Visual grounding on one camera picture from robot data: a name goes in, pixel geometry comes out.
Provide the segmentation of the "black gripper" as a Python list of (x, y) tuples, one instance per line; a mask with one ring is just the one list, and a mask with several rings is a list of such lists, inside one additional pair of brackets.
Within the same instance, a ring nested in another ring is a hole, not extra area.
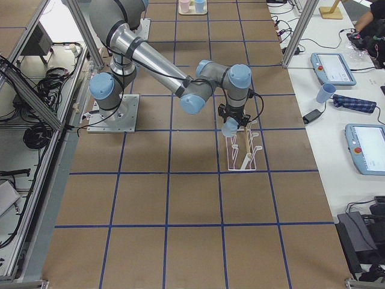
[(218, 115), (223, 118), (223, 122), (235, 121), (236, 126), (246, 126), (251, 122), (251, 116), (244, 113), (244, 107), (233, 107), (229, 104), (218, 106)]

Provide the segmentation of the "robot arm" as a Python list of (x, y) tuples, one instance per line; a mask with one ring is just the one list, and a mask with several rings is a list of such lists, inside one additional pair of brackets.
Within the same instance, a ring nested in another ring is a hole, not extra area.
[(183, 73), (144, 39), (135, 34), (148, 1), (91, 1), (89, 17), (94, 32), (113, 54), (112, 68), (117, 73), (130, 64), (137, 64), (180, 99), (188, 114), (198, 114), (216, 88), (227, 94), (225, 105), (218, 107), (224, 126), (237, 130), (246, 126), (250, 115), (244, 113), (247, 99), (252, 96), (251, 69), (244, 64), (223, 66), (202, 60), (196, 77)]

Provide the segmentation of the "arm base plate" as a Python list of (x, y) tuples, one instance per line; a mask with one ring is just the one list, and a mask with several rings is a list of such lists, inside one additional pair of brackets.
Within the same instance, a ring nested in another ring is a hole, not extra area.
[(111, 117), (114, 110), (101, 110), (97, 101), (94, 101), (93, 109), (98, 112), (90, 116), (90, 126), (87, 127), (89, 133), (135, 132), (140, 95), (123, 94), (120, 98), (122, 102)]
[(141, 37), (142, 39), (147, 41), (149, 38), (150, 24), (151, 24), (150, 18), (142, 18), (142, 19), (140, 19), (140, 24), (139, 24), (138, 28), (133, 30), (133, 32), (138, 37)]

